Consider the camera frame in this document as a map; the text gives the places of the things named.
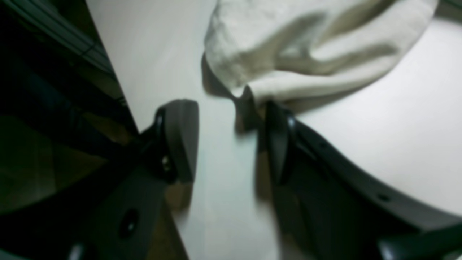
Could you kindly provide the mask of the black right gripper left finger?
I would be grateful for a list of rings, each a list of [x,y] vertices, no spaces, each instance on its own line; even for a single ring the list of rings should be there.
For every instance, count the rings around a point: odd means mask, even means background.
[[[76,227],[67,260],[143,260],[168,185],[195,179],[199,104],[177,99],[160,106],[129,157],[111,163],[100,192]]]

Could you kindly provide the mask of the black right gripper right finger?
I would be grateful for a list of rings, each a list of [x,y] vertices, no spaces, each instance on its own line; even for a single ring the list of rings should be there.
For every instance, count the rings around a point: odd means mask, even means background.
[[[298,198],[319,260],[461,257],[461,217],[371,176],[276,102],[265,130],[273,180]]]

